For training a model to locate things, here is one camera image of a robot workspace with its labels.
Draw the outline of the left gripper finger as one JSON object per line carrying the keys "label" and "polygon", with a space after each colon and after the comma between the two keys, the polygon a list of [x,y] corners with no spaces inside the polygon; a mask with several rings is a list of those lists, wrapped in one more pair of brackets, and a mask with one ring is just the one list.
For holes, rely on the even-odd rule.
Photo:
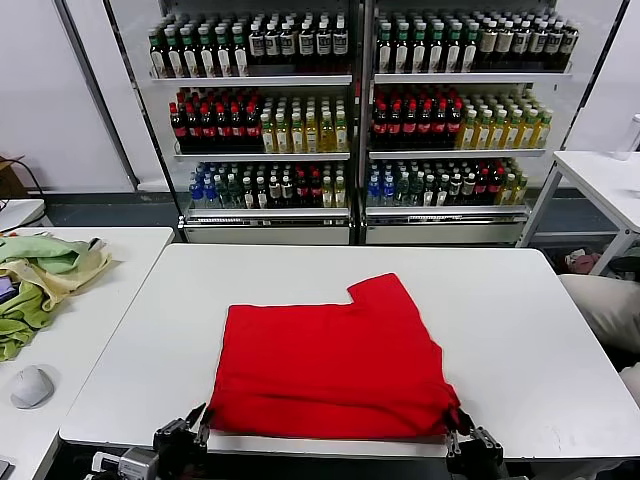
{"label": "left gripper finger", "polygon": [[205,410],[206,404],[202,403],[192,409],[185,418],[177,418],[168,422],[155,432],[156,441],[177,441],[179,438],[193,438],[192,431],[196,422]]}
{"label": "left gripper finger", "polygon": [[206,447],[210,436],[210,423],[213,418],[214,411],[212,409],[205,409],[200,419],[198,432],[196,435],[196,443],[199,447]]}

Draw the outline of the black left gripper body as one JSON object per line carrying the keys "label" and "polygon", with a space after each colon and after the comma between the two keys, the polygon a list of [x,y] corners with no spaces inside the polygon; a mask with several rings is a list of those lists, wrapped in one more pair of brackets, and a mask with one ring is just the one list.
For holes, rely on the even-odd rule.
{"label": "black left gripper body", "polygon": [[204,458],[206,447],[198,446],[197,433],[194,433],[193,438],[179,438],[177,441],[156,441],[154,434],[152,446],[158,456],[159,479],[179,479],[187,466],[195,465]]}

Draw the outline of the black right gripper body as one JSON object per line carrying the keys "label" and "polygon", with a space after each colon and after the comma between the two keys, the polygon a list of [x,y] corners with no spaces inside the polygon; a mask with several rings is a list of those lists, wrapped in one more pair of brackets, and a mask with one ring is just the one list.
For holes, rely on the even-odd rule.
{"label": "black right gripper body", "polygon": [[447,452],[447,470],[466,479],[502,479],[503,449],[483,442],[463,442]]}

